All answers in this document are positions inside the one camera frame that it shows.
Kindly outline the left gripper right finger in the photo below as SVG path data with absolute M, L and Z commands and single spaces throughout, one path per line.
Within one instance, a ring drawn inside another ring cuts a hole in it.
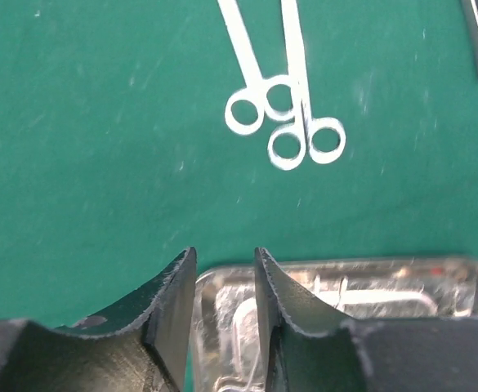
M 356 319 L 255 251 L 268 391 L 478 391 L 478 317 Z

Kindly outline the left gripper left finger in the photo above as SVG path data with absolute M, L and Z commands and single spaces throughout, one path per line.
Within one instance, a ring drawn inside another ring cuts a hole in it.
M 197 253 L 71 327 L 0 320 L 0 391 L 181 391 Z

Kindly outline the steel instrument tray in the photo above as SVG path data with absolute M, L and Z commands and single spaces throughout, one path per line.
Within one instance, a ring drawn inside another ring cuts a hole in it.
M 478 260 L 466 256 L 284 262 L 305 289 L 357 319 L 478 316 Z M 190 332 L 195 391 L 262 391 L 254 268 L 196 280 Z

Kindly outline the green surgical cloth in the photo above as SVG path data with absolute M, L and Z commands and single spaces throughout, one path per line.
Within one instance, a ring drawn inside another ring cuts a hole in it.
M 263 77 L 288 74 L 281 1 L 237 2 Z M 245 83 L 217 1 L 0 1 L 0 320 L 71 327 L 189 247 L 196 280 L 255 276 L 259 247 L 280 267 L 478 260 L 461 1 L 297 6 L 312 114 L 346 147 L 283 171 L 267 144 L 293 117 L 248 136 L 225 123 Z

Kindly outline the steel surgical scissors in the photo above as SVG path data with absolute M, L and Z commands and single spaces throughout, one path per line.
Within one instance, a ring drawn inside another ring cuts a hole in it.
M 228 128 L 241 136 L 248 136 L 256 132 L 264 122 L 265 116 L 276 122 L 286 122 L 293 117 L 293 109 L 285 111 L 274 109 L 268 99 L 269 91 L 275 86 L 290 87 L 287 74 L 277 74 L 264 78 L 252 47 L 247 28 L 235 0 L 218 0 L 218 6 L 226 25 L 245 87 L 235 91 L 226 102 L 224 118 Z M 251 123 L 240 122 L 233 114 L 233 106 L 244 101 L 251 104 L 257 118 Z

